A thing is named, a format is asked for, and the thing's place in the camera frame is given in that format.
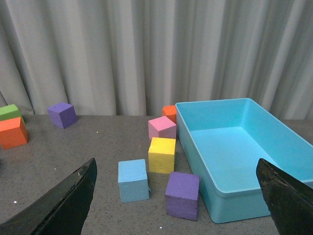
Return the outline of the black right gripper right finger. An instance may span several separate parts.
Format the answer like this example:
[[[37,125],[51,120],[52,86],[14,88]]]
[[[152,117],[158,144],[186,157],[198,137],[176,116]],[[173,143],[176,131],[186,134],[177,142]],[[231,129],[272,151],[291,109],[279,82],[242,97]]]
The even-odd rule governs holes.
[[[281,235],[313,233],[313,189],[260,158],[256,175],[270,216]]]

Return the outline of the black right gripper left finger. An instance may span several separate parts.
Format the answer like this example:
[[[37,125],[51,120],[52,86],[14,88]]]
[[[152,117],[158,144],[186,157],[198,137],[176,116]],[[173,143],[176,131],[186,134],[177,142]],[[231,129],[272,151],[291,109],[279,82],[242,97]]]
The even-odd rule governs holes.
[[[29,207],[0,226],[2,235],[79,235],[97,178],[91,158]]]

